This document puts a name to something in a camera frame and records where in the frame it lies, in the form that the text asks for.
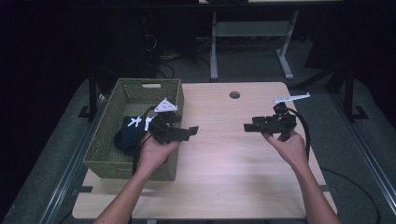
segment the green wicker basket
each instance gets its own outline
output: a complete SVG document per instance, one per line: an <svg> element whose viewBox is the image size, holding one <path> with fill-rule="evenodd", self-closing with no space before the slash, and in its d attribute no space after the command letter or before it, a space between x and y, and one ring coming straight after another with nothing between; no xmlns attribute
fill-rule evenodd
<svg viewBox="0 0 396 224"><path fill-rule="evenodd" d="M129 179L133 157L118 150L113 138L125 116L142 116L152 105L163 98L177 105L182 115L184 95L180 80L121 78L108 99L103 116L87 149L83 163L102 178ZM150 111L148 116L156 116ZM151 180L175 180L178 148L151 175Z"/></svg>

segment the gray carpet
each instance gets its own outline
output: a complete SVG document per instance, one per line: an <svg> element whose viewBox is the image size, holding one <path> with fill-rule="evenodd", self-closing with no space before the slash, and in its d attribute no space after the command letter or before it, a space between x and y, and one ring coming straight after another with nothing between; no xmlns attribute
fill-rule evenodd
<svg viewBox="0 0 396 224"><path fill-rule="evenodd" d="M304 68L311 43L293 41L290 44L287 58L295 75L294 80L286 80L276 58L275 49L282 43L277 41L245 40L243 44L234 45L231 49L220 50L218 55L219 80L217 82L256 82L281 81L288 86L295 85L319 72L316 69ZM199 54L199 59L174 60L170 65L175 70L175 78L183 83L208 82L210 73L207 65L208 52ZM160 66L167 76L172 71ZM380 223L396 223L396 216L387 203L381 189L373 178L361 155L359 144L355 141L348 125L339 112L339 105L334 99L342 99L342 92L329 94L324 86L325 77L301 91L290 91L290 94L301 94L309 91L311 97L296 101L297 110L306 119L311 133L312 148L321 167L335 171L323 170L331 193L343 223L376 223L379 212ZM64 116L48 141L40 159L4 223L38 223L50 202L50 195L70 161L81 135L87 128L88 120L78 118L80 109L89 102L88 83L83 82L64 112ZM396 184L396 138L391 127L379 108L373 102L370 92L356 81L354 104L361 105L369 119L357 120L354 124L372 150L389 181ZM81 186L87 168L80 163L73 181L64 191L64 199L59 210L55 211L54 223L91 223L91 220L74 219L69 212L77 198L76 189ZM301 220L215 220L214 223L303 223ZM160 223L205 223L205 221L164 220Z"/></svg>

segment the wooden table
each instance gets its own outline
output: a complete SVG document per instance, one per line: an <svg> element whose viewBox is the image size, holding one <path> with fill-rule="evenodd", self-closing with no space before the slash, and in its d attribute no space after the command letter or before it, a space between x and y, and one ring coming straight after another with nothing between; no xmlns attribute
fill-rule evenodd
<svg viewBox="0 0 396 224"><path fill-rule="evenodd" d="M245 133L252 117L274 114L273 100L289 95L279 82L183 84L182 127L198 134L179 148L176 181L149 181L133 218L266 219L302 218L304 204L290 167L260 133ZM231 91L240 98L232 99ZM287 106L295 108L292 102ZM296 131L304 134L299 122ZM309 164L326 185L311 150ZM101 179L88 171L76 201L75 218L96 218L126 180ZM330 192L324 193L336 210Z"/></svg>

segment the dark blue cloth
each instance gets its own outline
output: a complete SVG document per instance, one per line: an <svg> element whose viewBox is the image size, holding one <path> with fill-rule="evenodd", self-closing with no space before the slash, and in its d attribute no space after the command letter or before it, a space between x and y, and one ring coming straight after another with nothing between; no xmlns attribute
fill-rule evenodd
<svg viewBox="0 0 396 224"><path fill-rule="evenodd" d="M138 120L138 118L142 119L141 117L124 117L121 129L114 136L114 145L116 148L129 156L135 155L140 127L141 125L146 125L145 120L140 120L136 127L136 122L133 122L133 119ZM142 136L144 136L146 132L147 131L145 131L143 127Z"/></svg>

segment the round hole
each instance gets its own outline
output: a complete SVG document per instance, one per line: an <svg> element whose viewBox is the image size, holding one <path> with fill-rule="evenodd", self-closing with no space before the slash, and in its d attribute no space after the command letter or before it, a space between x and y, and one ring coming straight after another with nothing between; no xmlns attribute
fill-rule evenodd
<svg viewBox="0 0 396 224"><path fill-rule="evenodd" d="M240 96L241 96L241 94L237 91L230 92L230 97L233 99L238 99Z"/></svg>

